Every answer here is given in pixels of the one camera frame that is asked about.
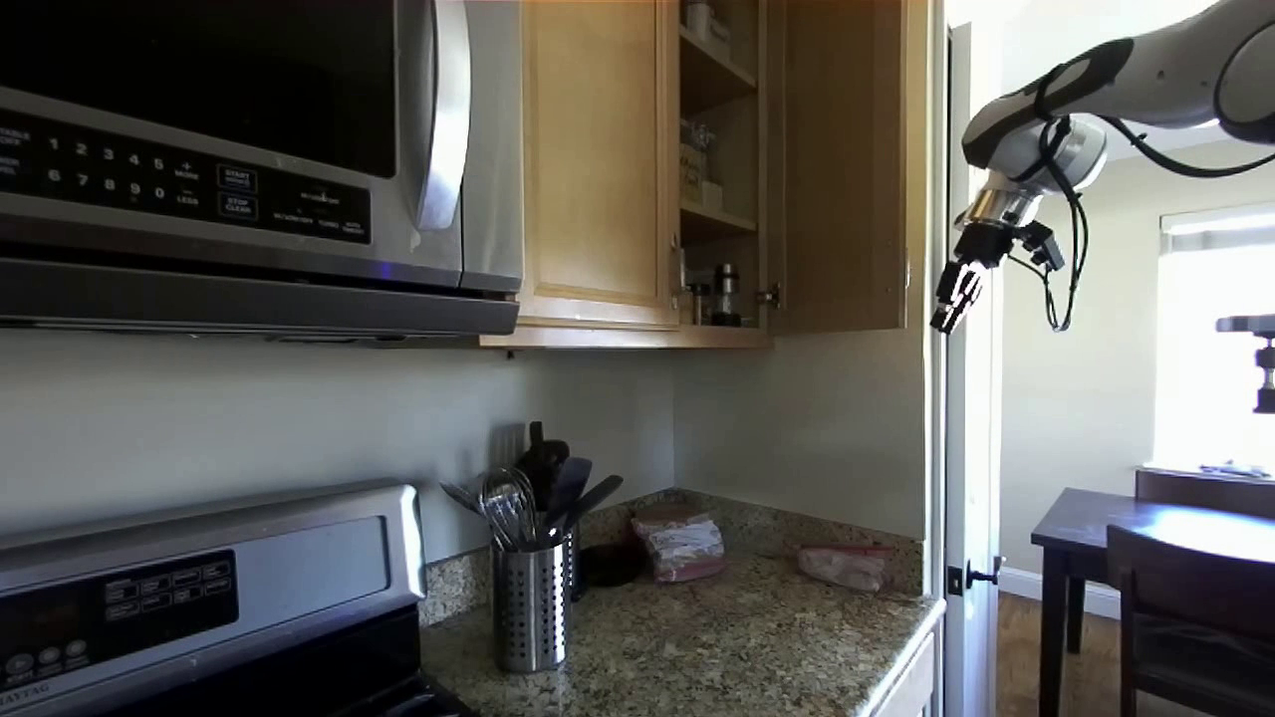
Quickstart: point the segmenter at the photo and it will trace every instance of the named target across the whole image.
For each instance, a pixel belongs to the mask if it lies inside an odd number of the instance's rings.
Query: stainless steel utensil holder
[[[567,662],[567,550],[495,546],[495,638],[504,674],[556,668]]]

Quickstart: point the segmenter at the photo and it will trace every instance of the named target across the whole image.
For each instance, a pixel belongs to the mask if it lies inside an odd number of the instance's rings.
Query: cabinet door
[[[785,332],[905,328],[927,206],[927,2],[785,2]]]
[[[674,319],[674,8],[524,0],[523,328]]]

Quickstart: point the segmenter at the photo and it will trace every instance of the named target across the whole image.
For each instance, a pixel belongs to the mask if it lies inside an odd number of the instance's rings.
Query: oven
[[[0,713],[470,713],[421,674],[410,484],[0,550]]]

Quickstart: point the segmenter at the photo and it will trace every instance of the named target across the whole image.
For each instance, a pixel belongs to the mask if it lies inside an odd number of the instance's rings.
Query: granite countertop
[[[421,628],[425,674],[496,713],[871,713],[940,601],[855,593],[793,561],[727,552],[725,573],[591,588],[553,674],[500,674],[495,613]]]

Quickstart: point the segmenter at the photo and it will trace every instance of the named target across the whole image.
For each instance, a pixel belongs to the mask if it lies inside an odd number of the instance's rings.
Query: microwave
[[[512,332],[519,0],[10,0],[0,322]]]

